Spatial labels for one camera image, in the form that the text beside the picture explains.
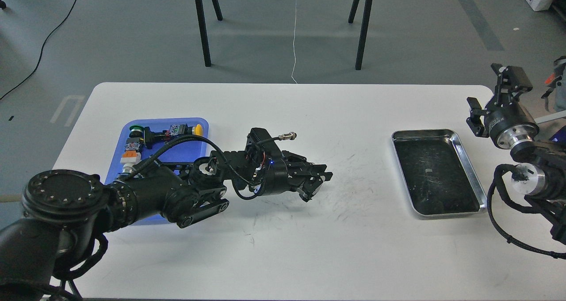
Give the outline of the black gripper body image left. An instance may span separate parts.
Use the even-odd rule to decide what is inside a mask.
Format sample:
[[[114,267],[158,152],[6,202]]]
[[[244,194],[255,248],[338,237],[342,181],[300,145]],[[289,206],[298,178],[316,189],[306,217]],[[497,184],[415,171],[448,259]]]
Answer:
[[[254,195],[267,196],[293,191],[303,196],[305,192],[302,184],[305,178],[295,173],[307,165],[307,158],[295,153],[282,153],[280,158],[271,158],[267,170],[261,173],[261,183],[254,188]]]

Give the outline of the black robot arm image left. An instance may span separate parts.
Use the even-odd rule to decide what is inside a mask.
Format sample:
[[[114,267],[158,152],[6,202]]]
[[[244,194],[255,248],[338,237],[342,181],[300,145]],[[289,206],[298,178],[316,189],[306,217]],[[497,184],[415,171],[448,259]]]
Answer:
[[[255,127],[243,151],[222,151],[187,134],[109,184],[75,170],[35,175],[22,193],[22,217],[1,230],[1,299],[81,301],[74,280],[105,255],[107,232],[156,214],[181,229],[215,216],[229,206],[227,180],[237,196],[251,192],[246,200],[291,191],[309,202],[333,174],[276,144],[295,138]]]

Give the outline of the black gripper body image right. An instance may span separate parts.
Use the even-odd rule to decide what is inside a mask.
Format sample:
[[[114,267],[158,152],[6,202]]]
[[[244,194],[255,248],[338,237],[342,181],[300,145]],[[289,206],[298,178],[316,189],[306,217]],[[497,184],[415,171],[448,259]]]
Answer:
[[[524,141],[533,141],[539,134],[534,118],[516,100],[489,102],[484,110],[488,136],[499,149],[511,149]]]

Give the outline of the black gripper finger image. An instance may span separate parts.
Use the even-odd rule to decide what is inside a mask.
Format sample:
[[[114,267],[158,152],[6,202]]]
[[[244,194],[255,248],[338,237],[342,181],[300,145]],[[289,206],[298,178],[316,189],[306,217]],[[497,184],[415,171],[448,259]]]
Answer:
[[[522,67],[492,63],[491,69],[497,75],[491,106],[518,103],[522,94],[532,91],[533,85]]]
[[[303,179],[309,182],[330,181],[333,172],[326,171],[326,164],[314,164],[309,162],[304,156],[292,154],[292,178]]]
[[[309,202],[315,194],[319,191],[322,184],[325,182],[325,177],[311,177],[306,180],[297,188],[300,198],[304,202]]]
[[[485,126],[481,120],[481,116],[485,116],[487,111],[482,108],[479,101],[475,97],[467,97],[467,103],[469,104],[470,111],[469,117],[467,118],[467,125],[476,137],[487,138],[489,134],[487,133]]]

